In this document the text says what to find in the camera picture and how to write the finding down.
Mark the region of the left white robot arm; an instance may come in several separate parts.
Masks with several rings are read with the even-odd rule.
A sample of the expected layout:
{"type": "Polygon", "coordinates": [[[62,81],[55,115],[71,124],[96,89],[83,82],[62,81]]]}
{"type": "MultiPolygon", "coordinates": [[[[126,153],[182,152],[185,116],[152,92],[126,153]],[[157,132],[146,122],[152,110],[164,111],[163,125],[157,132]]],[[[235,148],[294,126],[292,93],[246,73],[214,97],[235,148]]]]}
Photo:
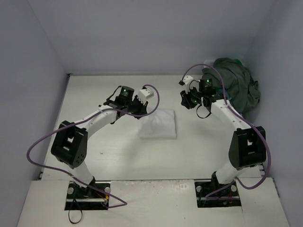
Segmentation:
{"type": "Polygon", "coordinates": [[[96,181],[85,163],[89,138],[104,126],[114,124],[126,113],[136,115],[137,119],[146,115],[148,100],[154,96],[147,87],[142,87],[137,95],[130,87],[119,88],[120,93],[114,100],[109,96],[97,111],[83,118],[86,122],[58,132],[51,147],[51,154],[64,163],[72,176],[81,181],[76,182],[77,192],[85,199],[93,196],[96,181]]]}

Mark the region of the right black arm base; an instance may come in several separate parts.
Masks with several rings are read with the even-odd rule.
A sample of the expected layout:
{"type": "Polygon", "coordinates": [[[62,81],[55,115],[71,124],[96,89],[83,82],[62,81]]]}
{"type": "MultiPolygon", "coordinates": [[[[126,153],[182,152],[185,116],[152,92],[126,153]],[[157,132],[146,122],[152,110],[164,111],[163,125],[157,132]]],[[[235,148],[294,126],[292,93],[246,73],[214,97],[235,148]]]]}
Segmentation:
{"type": "Polygon", "coordinates": [[[241,200],[236,182],[220,184],[215,172],[210,180],[197,180],[195,184],[198,208],[240,207],[241,200]]]}

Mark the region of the white t shirt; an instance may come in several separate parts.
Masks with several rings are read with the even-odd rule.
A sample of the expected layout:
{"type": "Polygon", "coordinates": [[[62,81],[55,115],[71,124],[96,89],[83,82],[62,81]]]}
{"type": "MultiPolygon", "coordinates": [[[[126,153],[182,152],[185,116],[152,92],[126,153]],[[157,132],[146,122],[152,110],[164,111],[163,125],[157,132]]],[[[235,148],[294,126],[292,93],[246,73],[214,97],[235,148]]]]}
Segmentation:
{"type": "Polygon", "coordinates": [[[138,135],[143,140],[175,140],[177,138],[175,111],[157,109],[138,121],[138,135]]]}

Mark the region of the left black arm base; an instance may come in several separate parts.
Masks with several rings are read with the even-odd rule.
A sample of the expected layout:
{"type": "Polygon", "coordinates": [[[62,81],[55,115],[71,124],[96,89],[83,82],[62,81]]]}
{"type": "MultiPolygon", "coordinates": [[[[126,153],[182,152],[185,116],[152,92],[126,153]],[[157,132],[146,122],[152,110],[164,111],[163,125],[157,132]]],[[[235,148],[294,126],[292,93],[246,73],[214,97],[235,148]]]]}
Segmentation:
{"type": "Polygon", "coordinates": [[[70,181],[64,210],[108,210],[109,197],[91,188],[82,188],[70,181]]]}

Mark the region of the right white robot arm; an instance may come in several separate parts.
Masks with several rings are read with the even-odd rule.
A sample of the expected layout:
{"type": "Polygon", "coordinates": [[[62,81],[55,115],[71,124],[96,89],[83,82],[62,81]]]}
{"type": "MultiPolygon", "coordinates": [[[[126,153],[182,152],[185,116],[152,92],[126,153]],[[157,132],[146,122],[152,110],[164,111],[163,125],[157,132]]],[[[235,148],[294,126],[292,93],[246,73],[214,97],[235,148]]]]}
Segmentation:
{"type": "Polygon", "coordinates": [[[185,76],[179,83],[185,87],[180,92],[181,105],[187,109],[205,107],[209,114],[216,116],[224,126],[232,131],[232,140],[228,150],[228,161],[212,174],[210,191],[220,195],[236,177],[246,169],[262,164],[266,160],[265,130],[259,126],[253,129],[240,118],[238,112],[222,94],[213,88],[211,79],[198,80],[199,89],[191,87],[195,80],[185,76]]]}

